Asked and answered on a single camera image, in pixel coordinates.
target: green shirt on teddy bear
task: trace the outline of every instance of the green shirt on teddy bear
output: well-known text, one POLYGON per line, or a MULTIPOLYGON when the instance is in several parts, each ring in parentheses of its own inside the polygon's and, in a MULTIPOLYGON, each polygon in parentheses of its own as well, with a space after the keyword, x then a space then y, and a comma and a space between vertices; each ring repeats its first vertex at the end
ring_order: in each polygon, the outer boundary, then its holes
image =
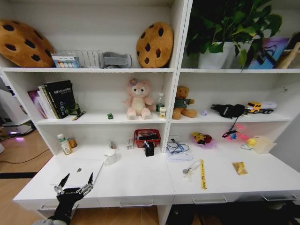
POLYGON ((187 105, 189 105, 190 102, 191 99, 176 99, 174 107, 187 108, 187 105))

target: gold packet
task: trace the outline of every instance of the gold packet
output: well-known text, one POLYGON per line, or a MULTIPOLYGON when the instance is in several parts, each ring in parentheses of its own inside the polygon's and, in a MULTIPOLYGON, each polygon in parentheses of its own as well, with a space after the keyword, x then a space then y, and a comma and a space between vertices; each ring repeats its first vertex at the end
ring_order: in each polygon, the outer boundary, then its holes
POLYGON ((248 174, 244 162, 232 163, 238 175, 248 174))

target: wire basket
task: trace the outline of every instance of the wire basket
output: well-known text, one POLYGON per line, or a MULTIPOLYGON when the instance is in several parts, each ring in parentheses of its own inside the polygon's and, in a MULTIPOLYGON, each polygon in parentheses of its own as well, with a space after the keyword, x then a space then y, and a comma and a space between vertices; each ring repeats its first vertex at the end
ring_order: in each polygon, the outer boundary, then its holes
POLYGON ((156 147, 160 142, 160 134, 159 134, 158 130, 155 130, 155 129, 136 130, 135 134, 134 134, 134 141, 135 141, 138 148, 143 148, 145 146, 145 143, 144 143, 145 140, 137 139, 138 135, 141 135, 141 136, 157 135, 158 139, 148 139, 148 140, 146 140, 148 142, 153 142, 154 147, 156 147))
POLYGON ((55 53, 71 53, 79 58, 82 68, 100 68, 99 53, 100 50, 56 50, 55 53))

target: white mug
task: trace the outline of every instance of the white mug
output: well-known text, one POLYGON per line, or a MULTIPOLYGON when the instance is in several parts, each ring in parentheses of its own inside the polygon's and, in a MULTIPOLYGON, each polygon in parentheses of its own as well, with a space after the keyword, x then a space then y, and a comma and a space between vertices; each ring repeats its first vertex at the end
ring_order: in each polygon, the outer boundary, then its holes
POLYGON ((104 155, 106 156, 104 163, 107 164, 114 164, 117 161, 117 154, 115 149, 107 149, 104 152, 104 155))

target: small green toy car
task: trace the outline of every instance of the small green toy car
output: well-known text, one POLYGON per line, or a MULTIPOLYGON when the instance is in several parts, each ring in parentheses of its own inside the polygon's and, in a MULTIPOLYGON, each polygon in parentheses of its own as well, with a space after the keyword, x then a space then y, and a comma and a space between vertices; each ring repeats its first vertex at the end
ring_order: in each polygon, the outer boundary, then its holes
POLYGON ((109 120, 113 119, 113 114, 112 114, 112 113, 109 113, 109 114, 107 115, 107 118, 108 118, 109 120))

